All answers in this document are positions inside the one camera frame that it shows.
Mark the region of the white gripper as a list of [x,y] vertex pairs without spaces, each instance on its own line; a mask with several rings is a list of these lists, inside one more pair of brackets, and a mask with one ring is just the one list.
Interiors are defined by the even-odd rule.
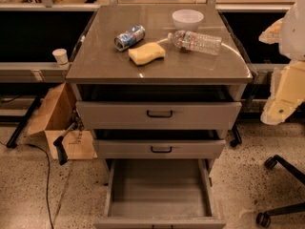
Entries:
[[265,44],[279,42],[279,52],[292,60],[283,69],[275,68],[271,78],[271,95],[260,120],[277,125],[291,116],[305,101],[305,0],[296,2],[284,18],[263,31],[258,40]]

